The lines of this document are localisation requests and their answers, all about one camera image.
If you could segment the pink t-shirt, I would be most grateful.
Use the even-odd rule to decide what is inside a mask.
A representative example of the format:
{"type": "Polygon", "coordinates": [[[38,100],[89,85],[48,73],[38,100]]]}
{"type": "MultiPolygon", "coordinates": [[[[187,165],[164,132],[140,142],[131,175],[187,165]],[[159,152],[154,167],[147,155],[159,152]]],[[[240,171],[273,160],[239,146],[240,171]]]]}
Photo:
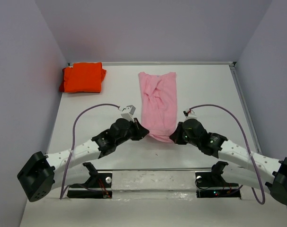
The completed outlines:
{"type": "Polygon", "coordinates": [[[177,124],[176,73],[150,75],[140,72],[139,86],[142,99],[141,124],[149,136],[165,143],[172,143],[170,135],[177,124]]]}

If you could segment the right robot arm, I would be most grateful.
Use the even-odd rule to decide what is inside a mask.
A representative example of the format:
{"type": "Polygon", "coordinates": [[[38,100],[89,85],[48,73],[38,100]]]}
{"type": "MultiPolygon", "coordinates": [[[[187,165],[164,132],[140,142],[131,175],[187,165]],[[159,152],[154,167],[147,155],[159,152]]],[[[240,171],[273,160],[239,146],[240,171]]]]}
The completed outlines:
{"type": "Polygon", "coordinates": [[[270,195],[287,206],[287,157],[279,160],[250,152],[225,136],[207,132],[196,119],[179,122],[170,139],[175,144],[194,145],[205,155],[230,161],[255,172],[257,180],[265,181],[270,195]]]}

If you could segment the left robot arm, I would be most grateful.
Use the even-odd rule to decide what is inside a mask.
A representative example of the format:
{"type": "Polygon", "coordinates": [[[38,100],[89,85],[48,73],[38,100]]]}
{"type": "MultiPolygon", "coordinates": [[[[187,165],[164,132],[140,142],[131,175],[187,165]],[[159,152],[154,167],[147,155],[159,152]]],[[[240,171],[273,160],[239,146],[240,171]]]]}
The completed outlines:
{"type": "Polygon", "coordinates": [[[35,202],[51,190],[65,183],[91,187],[97,181],[97,170],[91,163],[113,153],[117,146],[128,141],[139,141],[149,134],[135,118],[117,119],[109,129],[81,145],[58,153],[34,153],[17,175],[27,199],[35,202]]]}

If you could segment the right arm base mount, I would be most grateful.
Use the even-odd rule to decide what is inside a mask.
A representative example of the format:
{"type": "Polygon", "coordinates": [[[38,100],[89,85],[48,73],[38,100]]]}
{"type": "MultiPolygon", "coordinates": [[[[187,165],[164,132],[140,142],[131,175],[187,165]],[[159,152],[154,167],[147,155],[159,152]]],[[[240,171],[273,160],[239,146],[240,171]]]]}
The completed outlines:
{"type": "Polygon", "coordinates": [[[195,173],[196,195],[198,198],[241,198],[239,185],[223,179],[227,162],[218,161],[209,172],[195,173]]]}

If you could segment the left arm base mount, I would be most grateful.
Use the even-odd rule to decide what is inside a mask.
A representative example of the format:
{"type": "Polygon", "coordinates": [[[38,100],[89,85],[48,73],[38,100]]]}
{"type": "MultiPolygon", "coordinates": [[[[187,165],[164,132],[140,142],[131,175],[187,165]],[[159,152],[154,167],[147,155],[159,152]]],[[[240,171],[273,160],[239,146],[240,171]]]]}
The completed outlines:
{"type": "Polygon", "coordinates": [[[70,199],[111,199],[113,173],[99,172],[92,163],[82,164],[89,172],[85,183],[72,184],[67,192],[70,199]]]}

